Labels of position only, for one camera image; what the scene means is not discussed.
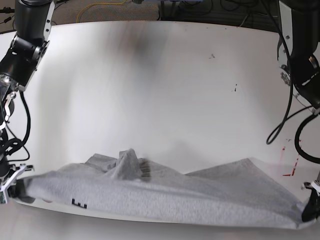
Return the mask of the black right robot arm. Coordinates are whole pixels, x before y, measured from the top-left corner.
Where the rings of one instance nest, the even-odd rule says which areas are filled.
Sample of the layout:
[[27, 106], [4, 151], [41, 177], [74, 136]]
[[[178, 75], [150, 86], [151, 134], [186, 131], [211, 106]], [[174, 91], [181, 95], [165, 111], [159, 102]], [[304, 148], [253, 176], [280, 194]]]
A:
[[[24, 149], [31, 131], [31, 115], [25, 100], [24, 91], [37, 71], [38, 65], [49, 45], [52, 16], [56, 7], [54, 0], [15, 1], [16, 33], [9, 49], [0, 62], [0, 203], [8, 204], [14, 197], [17, 178], [32, 165], [19, 166], [8, 156]], [[10, 117], [15, 105], [14, 99], [20, 95], [26, 113], [26, 132], [23, 139], [9, 138]]]

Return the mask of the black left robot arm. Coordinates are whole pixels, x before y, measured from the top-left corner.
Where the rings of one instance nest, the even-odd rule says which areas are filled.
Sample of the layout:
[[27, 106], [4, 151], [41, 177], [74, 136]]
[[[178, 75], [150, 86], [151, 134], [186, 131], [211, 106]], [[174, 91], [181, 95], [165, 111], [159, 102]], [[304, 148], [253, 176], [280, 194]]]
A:
[[293, 90], [313, 108], [297, 128], [294, 146], [305, 160], [319, 164], [320, 159], [302, 150], [303, 128], [320, 114], [320, 62], [314, 53], [320, 41], [320, 2], [318, 0], [280, 0], [279, 27], [282, 36], [277, 46], [277, 59], [293, 82]]

